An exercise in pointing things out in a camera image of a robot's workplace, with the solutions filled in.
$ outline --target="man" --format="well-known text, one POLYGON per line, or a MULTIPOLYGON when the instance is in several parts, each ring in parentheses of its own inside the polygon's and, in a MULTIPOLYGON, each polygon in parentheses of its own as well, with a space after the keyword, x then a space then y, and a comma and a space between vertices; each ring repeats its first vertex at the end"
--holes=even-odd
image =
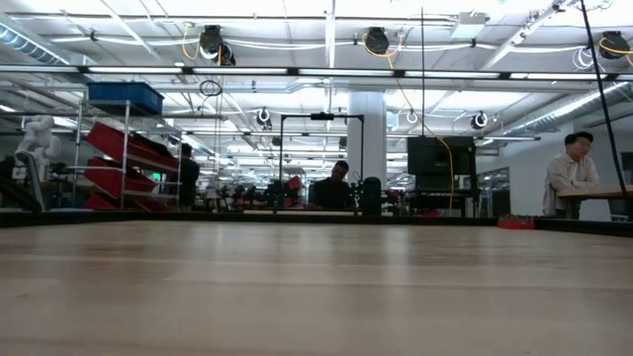
MULTIPOLYGON (((189 212, 196 200, 196 181, 200 175, 200 166, 192 159, 192 149, 189 144, 183 143, 180 149, 182 158, 180 160, 179 208, 181 212, 189 212)), ((172 174, 169 177, 169 182, 176 183, 177 181, 178 175, 172 174)), ((169 188, 171 194, 175 195, 176 186, 170 186, 169 188)))
MULTIPOLYGON (((554 158, 547 167, 543 214, 563 219, 565 206, 556 198, 564 190, 585 189, 598 185, 597 171, 593 160, 588 157, 593 143, 591 133, 572 133, 565 137, 566 153, 554 158)), ((572 219, 578 219, 579 211, 572 212, 572 219)))
POLYGON ((313 187, 314 205, 322 209, 344 210, 352 207, 351 190, 343 181, 349 171, 349 165, 345 161, 338 161, 332 168, 329 178, 316 182, 313 187))

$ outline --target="white robot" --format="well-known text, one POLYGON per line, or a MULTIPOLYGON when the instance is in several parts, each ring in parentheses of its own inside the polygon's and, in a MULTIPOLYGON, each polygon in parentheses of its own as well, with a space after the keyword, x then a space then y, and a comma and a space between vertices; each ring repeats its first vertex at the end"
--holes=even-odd
POLYGON ((16 149, 18 153, 29 153, 35 160, 38 169, 38 178, 44 182, 48 178, 48 166, 50 160, 61 154, 61 142, 59 137, 52 135, 50 129, 54 126, 55 121, 52 116, 36 116, 25 125, 24 139, 16 149), (29 151, 32 145, 36 148, 29 151))

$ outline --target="red storage bin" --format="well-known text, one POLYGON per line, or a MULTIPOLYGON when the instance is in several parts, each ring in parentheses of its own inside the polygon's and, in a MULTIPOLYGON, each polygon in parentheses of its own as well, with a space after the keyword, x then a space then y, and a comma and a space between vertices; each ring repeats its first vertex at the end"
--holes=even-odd
MULTIPOLYGON (((99 157, 93 157, 90 160, 90 166, 121 168, 121 164, 99 157)), ((87 169, 83 175, 111 197, 120 199, 122 174, 121 171, 115 170, 87 169)), ((126 191, 149 193, 155 186, 156 183, 151 179, 128 167, 128 172, 126 173, 126 191)))
POLYGON ((111 211, 119 208, 119 204, 106 194, 92 192, 86 201, 86 209, 96 211, 111 211))
MULTIPOLYGON (((123 144, 125 134, 101 123, 96 123, 90 130, 86 140, 111 156, 118 162, 123 162, 123 144)), ((170 173, 178 171, 178 159, 165 149, 157 149, 159 143, 152 145, 146 138, 136 138, 132 134, 128 137, 128 165, 137 166, 154 172, 170 173)))

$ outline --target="blue storage box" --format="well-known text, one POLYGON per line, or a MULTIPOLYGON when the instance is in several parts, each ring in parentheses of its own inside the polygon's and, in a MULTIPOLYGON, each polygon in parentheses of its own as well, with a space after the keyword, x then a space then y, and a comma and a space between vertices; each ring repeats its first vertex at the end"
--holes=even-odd
POLYGON ((88 83, 88 103, 112 115, 125 115, 128 101, 132 104, 132 116, 161 115, 163 99, 162 95, 145 83, 88 83))

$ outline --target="black pole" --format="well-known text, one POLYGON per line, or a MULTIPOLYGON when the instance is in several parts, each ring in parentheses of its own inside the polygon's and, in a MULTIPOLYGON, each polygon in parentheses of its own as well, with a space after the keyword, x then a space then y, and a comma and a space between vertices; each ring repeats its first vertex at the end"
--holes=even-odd
POLYGON ((595 53, 595 45, 593 44, 593 35, 591 34, 591 25, 589 24, 589 18, 587 14, 587 7, 585 6, 585 0, 581 0, 581 7, 583 10, 583 19, 585 20, 585 28, 587 29, 588 45, 591 49, 591 58, 593 59, 593 70, 595 72, 595 78, 597 81, 597 88, 600 92, 600 101, 602 103, 602 111, 604 112, 604 122, 606 123, 606 131, 609 135, 609 144, 611 146, 611 155, 613 156, 613 164, 615 165, 615 172, 617 179, 622 190, 622 196, 626 202, 626 210, 628 211, 629 220, 633 220, 633 204, 631 203, 631 197, 629 197, 626 191, 626 184, 622 177, 622 169, 620 167, 620 160, 617 156, 617 147, 615 146, 615 137, 613 135, 613 127, 611 125, 611 118, 609 117, 608 104, 606 103, 606 97, 604 96, 604 85, 602 84, 602 76, 600 74, 600 67, 597 62, 597 54, 595 53))
POLYGON ((365 161, 365 116, 358 117, 360 120, 360 181, 363 181, 363 164, 365 161))

